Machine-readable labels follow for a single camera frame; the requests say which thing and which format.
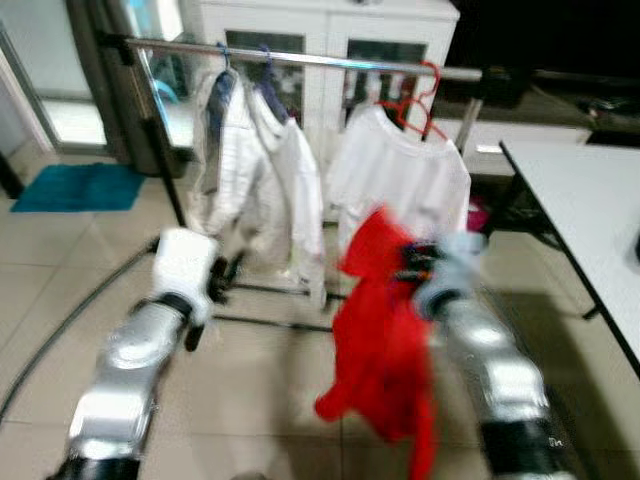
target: red cloth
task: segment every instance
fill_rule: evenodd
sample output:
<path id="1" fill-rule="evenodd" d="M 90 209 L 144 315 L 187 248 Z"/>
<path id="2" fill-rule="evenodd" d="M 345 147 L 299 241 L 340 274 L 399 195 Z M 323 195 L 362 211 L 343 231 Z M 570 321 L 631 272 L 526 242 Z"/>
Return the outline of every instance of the red cloth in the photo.
<path id="1" fill-rule="evenodd" d="M 357 410 L 391 442 L 415 435 L 410 478 L 423 480 L 435 457 L 429 326 L 414 312 L 412 287 L 393 280 L 402 269 L 400 247 L 411 241 L 384 209 L 351 241 L 341 270 L 361 280 L 333 322 L 336 378 L 316 412 L 331 421 Z"/>

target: tiled floor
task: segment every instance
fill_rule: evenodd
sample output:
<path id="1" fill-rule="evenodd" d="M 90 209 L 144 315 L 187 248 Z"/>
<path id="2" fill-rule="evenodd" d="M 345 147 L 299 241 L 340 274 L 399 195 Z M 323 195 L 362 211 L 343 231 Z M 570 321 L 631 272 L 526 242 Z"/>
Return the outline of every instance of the tiled floor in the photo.
<path id="1" fill-rule="evenodd" d="M 12 214 L 0 198 L 0 392 L 69 311 L 115 266 L 173 224 L 156 180 L 133 210 Z M 0 430 L 0 477 L 41 479 L 62 459 L 75 403 L 105 335 L 150 285 L 151 259 L 89 307 L 28 381 Z M 640 478 L 640 385 L 564 257 L 523 234 L 498 233 L 483 261 L 479 292 L 509 317 L 543 369 L 561 435 L 586 459 L 580 478 Z M 305 298 L 231 292 L 218 311 L 329 325 Z M 434 346 L 438 457 L 432 478 L 489 474 L 461 377 Z M 410 445 L 389 447 L 357 416 L 326 424 L 313 402 L 331 383 L 333 344 L 323 333 L 239 323 L 209 328 L 201 348 L 179 352 L 161 388 L 142 477 L 230 480 L 407 478 Z"/>

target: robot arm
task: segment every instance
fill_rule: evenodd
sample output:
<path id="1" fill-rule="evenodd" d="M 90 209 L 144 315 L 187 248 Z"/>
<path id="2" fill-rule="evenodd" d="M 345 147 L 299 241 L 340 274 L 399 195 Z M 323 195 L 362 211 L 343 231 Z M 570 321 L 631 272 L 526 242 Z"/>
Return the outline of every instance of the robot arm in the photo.
<path id="1" fill-rule="evenodd" d="M 109 337 L 69 430 L 67 459 L 50 480 L 137 478 L 163 367 L 186 330 L 195 350 L 213 303 L 207 283 L 217 245 L 186 229 L 163 233 L 149 300 Z"/>
<path id="2" fill-rule="evenodd" d="M 472 266 L 483 245 L 480 235 L 445 238 L 432 280 L 416 291 L 416 309 L 443 326 L 448 355 L 465 377 L 480 421 L 494 478 L 571 480 L 561 463 L 561 442 L 551 433 L 540 370 L 518 350 L 511 331 L 473 298 Z"/>

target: cabinet door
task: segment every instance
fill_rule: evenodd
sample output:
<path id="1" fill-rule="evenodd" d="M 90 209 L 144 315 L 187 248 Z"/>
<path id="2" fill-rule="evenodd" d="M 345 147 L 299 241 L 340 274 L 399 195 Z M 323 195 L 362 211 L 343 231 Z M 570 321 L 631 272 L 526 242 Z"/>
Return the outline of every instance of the cabinet door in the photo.
<path id="1" fill-rule="evenodd" d="M 229 47 L 258 49 L 265 44 L 277 52 L 326 53 L 327 16 L 321 12 L 291 12 L 202 4 L 207 43 L 223 42 Z M 223 59 L 217 59 L 222 69 Z M 264 64 L 238 61 L 231 64 L 253 81 L 262 77 Z M 300 121 L 314 152 L 322 125 L 324 72 L 321 67 L 273 65 L 274 86 L 287 109 Z"/>
<path id="2" fill-rule="evenodd" d="M 327 52 L 332 56 L 361 60 L 406 63 L 429 60 L 442 65 L 454 29 L 454 20 L 332 14 L 329 17 Z M 327 142 L 332 143 L 331 133 L 337 134 L 344 128 L 353 106 L 367 97 L 370 100 L 398 98 L 403 90 L 406 95 L 416 96 L 432 86 L 433 78 L 428 76 L 416 79 L 375 72 L 327 72 L 324 95 L 324 127 L 329 133 Z M 412 108 L 409 111 L 409 121 L 416 125 L 422 125 L 426 120 L 419 110 Z"/>

